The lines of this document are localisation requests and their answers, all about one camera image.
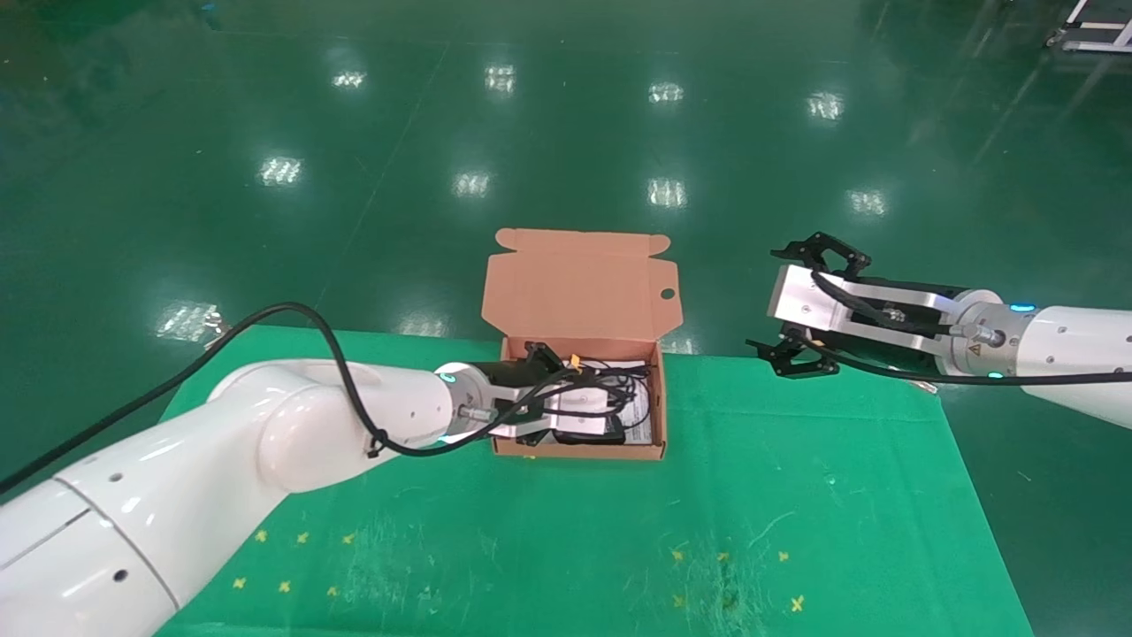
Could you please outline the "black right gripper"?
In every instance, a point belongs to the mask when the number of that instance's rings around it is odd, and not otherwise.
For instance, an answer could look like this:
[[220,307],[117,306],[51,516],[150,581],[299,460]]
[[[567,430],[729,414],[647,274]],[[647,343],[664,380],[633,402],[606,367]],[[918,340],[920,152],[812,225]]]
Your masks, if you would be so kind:
[[[834,269],[829,265],[825,258],[827,251],[844,259],[844,267]],[[854,246],[824,233],[812,234],[804,241],[789,242],[784,249],[773,250],[772,257],[799,262],[806,269],[837,274],[838,277],[858,277],[872,265],[869,255],[861,253],[859,249],[854,249]],[[777,338],[779,338],[777,343],[746,339],[746,344],[755,350],[756,358],[764,360],[778,378],[803,380],[824,378],[840,372],[837,360],[807,346],[807,335],[803,329],[784,329]],[[937,359],[929,352],[906,348],[898,344],[874,342],[850,334],[821,334],[818,341],[826,348],[844,352],[846,355],[860,360],[869,360],[876,365],[937,368]]]

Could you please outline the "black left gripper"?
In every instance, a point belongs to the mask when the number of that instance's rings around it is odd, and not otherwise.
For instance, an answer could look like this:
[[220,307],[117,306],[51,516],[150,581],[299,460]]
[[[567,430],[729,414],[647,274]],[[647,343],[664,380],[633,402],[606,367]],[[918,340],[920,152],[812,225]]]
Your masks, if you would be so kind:
[[[497,395],[509,395],[511,390],[530,390],[537,384],[557,384],[571,378],[571,368],[561,362],[561,356],[544,342],[525,342],[525,359],[497,360],[492,363],[492,388]],[[535,447],[554,424],[523,423],[515,427],[515,442]]]

